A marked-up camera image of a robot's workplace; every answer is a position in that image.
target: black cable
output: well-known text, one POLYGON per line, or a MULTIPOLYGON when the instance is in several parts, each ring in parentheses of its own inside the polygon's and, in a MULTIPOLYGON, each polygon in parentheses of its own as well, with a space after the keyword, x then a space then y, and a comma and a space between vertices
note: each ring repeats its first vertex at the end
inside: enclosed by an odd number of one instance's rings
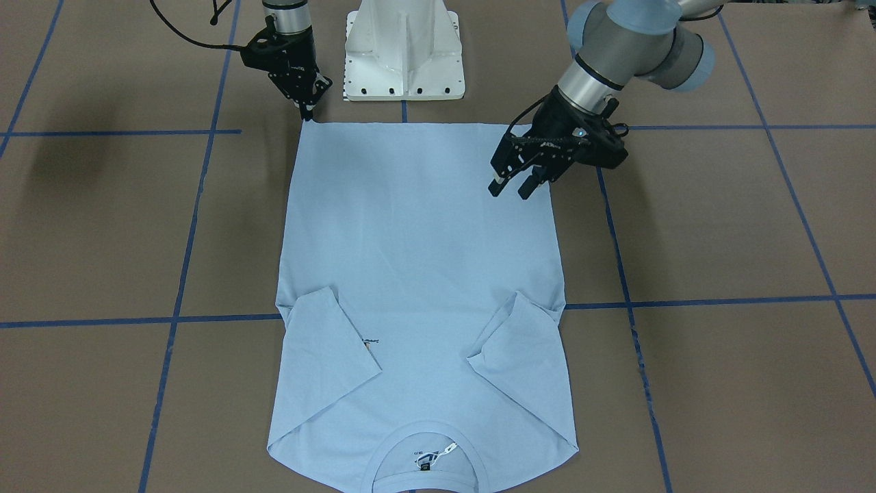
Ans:
POLYGON ((724 8, 724 6, 721 5, 718 8, 716 8, 714 12, 712 12, 711 14, 709 14, 707 16, 702 16, 702 17, 698 17, 698 18, 680 18, 678 20, 680 20, 682 22, 693 22, 695 20, 706 20, 707 18, 715 17, 718 13, 721 12, 721 9, 723 9, 723 8, 724 8))
POLYGON ((213 17, 210 18, 210 25, 219 24, 219 14, 221 14, 222 11, 225 10, 225 7, 229 6, 233 1, 234 0, 225 0, 225 3, 220 7, 216 5, 216 0, 213 0, 213 17))
POLYGON ((207 43, 201 43, 200 41, 195 41, 194 39, 191 39, 188 36, 186 36, 185 34, 183 34, 182 32, 180 32, 180 30, 177 29, 176 27, 173 27, 173 24, 171 24, 170 21, 167 20, 167 18, 164 17, 164 14, 162 14, 161 11, 159 10, 158 5, 155 4, 155 0, 149 0, 149 4, 152 5, 152 9, 159 16, 159 18, 162 20, 162 22, 164 22, 165 25, 167 25, 167 27, 170 28, 171 31, 173 31, 177 36, 183 38, 184 40, 188 41, 189 43, 191 43, 195 46, 200 46, 201 48, 210 48, 210 49, 214 49, 214 50, 234 50, 236 52, 241 52, 246 48, 245 46, 237 46, 237 45, 209 45, 207 43))

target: floor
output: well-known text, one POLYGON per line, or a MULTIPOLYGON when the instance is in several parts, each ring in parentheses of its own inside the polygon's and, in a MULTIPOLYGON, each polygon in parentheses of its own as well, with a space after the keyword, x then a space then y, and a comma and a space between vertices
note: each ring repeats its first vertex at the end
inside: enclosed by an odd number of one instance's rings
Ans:
MULTIPOLYGON (((217 43, 262 16, 162 4, 217 43)), ((463 100, 336 86, 316 117, 507 123, 569 64, 578 4, 447 0, 463 100)), ((312 3, 336 81, 357 5, 312 3)), ((146 2, 3 2, 0 25, 0 490, 330 491, 265 451, 297 111, 146 2)), ((874 491, 876 34, 848 3, 689 27, 706 85, 632 83, 631 157, 551 189, 582 452, 513 491, 874 491)))

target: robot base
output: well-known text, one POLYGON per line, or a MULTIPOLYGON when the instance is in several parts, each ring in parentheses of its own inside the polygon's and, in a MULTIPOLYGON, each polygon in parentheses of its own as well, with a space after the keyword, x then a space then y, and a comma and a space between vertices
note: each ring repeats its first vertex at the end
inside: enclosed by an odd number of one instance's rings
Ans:
POLYGON ((347 16, 343 96, 350 101, 459 99, 459 17, 442 0, 363 0, 347 16))

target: t-shirt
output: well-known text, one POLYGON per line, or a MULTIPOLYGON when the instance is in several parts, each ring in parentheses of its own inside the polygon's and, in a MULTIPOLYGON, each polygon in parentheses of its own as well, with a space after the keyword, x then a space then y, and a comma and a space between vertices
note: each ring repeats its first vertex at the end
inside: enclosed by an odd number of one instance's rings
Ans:
POLYGON ((274 459, 344 492, 486 493, 578 450, 549 190, 490 195, 504 130, 304 124, 274 459))

